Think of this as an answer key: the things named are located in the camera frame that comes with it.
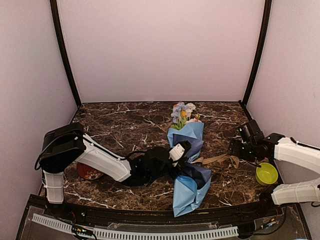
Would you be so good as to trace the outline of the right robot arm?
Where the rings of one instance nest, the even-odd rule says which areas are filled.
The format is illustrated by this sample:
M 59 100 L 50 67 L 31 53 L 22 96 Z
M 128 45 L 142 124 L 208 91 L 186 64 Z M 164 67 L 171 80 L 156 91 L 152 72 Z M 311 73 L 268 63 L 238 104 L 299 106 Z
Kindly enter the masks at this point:
M 265 136 L 256 120 L 252 119 L 238 127 L 241 139 L 233 139 L 228 146 L 227 154 L 255 164 L 258 170 L 262 165 L 258 162 L 267 158 L 288 162 L 317 174 L 320 173 L 320 149 L 296 141 L 293 137 L 272 133 Z M 255 213 L 266 217 L 274 210 L 275 205 L 290 203 L 318 203 L 320 201 L 320 179 L 279 184 L 272 187 L 268 197 L 255 205 Z

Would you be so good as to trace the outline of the blue wrapping paper sheet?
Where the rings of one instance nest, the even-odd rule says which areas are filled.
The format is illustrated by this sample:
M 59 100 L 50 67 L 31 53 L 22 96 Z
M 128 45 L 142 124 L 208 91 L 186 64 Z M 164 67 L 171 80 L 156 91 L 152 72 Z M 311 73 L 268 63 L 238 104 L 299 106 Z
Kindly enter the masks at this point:
M 180 130 L 173 128 L 168 130 L 167 138 L 171 148 L 182 141 L 189 141 L 191 144 L 191 149 L 178 162 L 178 164 L 185 163 L 183 173 L 174 179 L 172 203 L 174 217 L 180 217 L 197 209 L 209 190 L 212 171 L 192 163 L 201 153 L 204 144 L 203 132 L 203 122 L 191 122 Z

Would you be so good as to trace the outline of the beige satin ribbon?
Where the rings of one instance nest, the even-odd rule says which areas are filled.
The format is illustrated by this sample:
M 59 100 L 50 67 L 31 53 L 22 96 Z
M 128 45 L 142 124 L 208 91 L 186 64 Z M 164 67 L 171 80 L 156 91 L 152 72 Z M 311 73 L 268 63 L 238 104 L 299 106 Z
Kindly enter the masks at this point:
M 210 157 L 210 158 L 200 157 L 200 158 L 192 161 L 191 163 L 192 164 L 200 163 L 200 164 L 203 164 L 203 165 L 207 165 L 207 164 L 214 163 L 214 162 L 222 163 L 222 162 L 224 162 L 226 160 L 230 160 L 231 164 L 233 165 L 233 167 L 235 169 L 239 168 L 240 159 L 237 156 L 228 155 L 228 154 L 221 154 L 221 155 L 218 155 L 218 156 L 215 156 L 215 157 Z

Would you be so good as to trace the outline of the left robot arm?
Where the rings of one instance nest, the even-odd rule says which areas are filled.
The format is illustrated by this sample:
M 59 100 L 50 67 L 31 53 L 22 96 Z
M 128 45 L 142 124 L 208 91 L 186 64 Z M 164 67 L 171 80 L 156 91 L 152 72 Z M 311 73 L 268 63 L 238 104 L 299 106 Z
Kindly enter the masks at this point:
M 54 129 L 44 135 L 35 170 L 42 170 L 46 199 L 51 210 L 67 218 L 70 206 L 64 202 L 64 171 L 74 162 L 87 165 L 128 187 L 150 185 L 173 172 L 191 149 L 189 141 L 180 141 L 171 149 L 155 146 L 119 156 L 95 142 L 79 122 Z

